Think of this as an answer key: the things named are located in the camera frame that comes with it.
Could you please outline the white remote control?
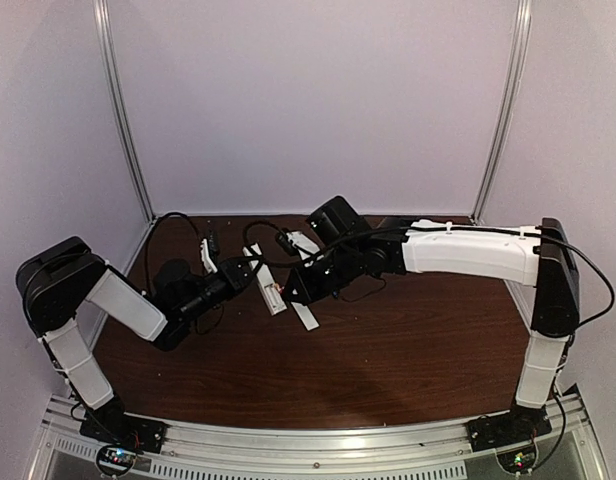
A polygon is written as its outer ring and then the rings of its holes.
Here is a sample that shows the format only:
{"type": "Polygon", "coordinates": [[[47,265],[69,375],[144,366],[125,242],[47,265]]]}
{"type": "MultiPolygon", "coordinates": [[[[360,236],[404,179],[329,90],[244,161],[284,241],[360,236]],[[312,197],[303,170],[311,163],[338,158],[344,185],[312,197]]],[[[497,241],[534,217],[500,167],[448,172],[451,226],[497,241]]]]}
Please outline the white remote control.
{"type": "MultiPolygon", "coordinates": [[[[243,248],[243,254],[251,260],[260,259],[262,255],[261,249],[257,243],[243,248]]],[[[264,300],[264,303],[272,316],[278,315],[287,310],[287,305],[276,290],[274,285],[278,284],[274,276],[265,263],[265,266],[259,271],[255,278],[257,286],[264,300]]]]}

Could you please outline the white battery cover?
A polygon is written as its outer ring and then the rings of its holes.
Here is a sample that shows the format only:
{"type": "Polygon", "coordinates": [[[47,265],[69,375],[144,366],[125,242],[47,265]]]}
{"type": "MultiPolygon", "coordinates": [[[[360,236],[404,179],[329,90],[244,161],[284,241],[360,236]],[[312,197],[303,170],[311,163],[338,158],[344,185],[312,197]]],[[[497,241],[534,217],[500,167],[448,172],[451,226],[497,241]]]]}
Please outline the white battery cover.
{"type": "Polygon", "coordinates": [[[313,331],[319,327],[319,323],[309,307],[294,302],[291,303],[291,306],[307,331],[313,331]]]}

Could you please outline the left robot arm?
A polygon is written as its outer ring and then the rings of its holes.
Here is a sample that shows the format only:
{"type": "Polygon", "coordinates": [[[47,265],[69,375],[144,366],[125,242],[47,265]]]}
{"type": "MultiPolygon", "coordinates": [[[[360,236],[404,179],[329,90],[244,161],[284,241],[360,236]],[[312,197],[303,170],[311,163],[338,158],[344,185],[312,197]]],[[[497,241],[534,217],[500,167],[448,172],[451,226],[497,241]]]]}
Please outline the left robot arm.
{"type": "Polygon", "coordinates": [[[115,391],[83,336],[78,316],[95,312],[122,324],[156,349],[176,349],[195,323],[246,290],[262,265],[253,250],[218,261],[199,275],[169,260],[142,291],[108,260],[72,236],[25,260],[15,274],[25,319],[78,398],[96,410],[94,429],[111,444],[125,442],[132,424],[110,404],[115,391]]]}

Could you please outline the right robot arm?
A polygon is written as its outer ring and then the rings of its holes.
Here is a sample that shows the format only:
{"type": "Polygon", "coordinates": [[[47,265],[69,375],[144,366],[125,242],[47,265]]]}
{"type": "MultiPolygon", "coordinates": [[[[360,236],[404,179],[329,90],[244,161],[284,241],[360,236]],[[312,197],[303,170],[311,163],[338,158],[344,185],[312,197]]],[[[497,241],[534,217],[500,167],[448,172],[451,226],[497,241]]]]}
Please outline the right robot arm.
{"type": "Polygon", "coordinates": [[[386,217],[372,226],[342,196],[306,220],[323,246],[296,263],[284,300],[310,305],[362,275],[442,272],[494,278],[535,288],[530,339],[511,412],[501,419],[507,440],[523,440],[539,424],[567,342],[580,322],[579,272],[561,223],[476,227],[386,217]]]}

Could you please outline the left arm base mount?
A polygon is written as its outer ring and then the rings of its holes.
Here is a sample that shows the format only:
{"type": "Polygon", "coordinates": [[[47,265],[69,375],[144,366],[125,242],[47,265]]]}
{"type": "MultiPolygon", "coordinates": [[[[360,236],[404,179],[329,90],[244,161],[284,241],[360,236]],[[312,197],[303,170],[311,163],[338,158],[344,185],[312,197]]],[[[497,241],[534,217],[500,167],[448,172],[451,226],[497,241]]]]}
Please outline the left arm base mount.
{"type": "Polygon", "coordinates": [[[82,422],[79,433],[84,437],[139,453],[158,454],[162,450],[166,430],[166,424],[157,420],[125,414],[117,418],[88,415],[82,422]]]}

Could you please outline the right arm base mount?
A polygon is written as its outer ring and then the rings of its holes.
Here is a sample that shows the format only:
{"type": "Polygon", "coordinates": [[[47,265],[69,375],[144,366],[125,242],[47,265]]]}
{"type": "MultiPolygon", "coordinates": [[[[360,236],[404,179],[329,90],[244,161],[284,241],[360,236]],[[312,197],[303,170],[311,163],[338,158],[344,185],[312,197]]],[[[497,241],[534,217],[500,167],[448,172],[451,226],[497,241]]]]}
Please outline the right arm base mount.
{"type": "Polygon", "coordinates": [[[508,411],[470,420],[466,430],[472,451],[479,452],[531,442],[551,433],[552,426],[544,410],[508,411]]]}

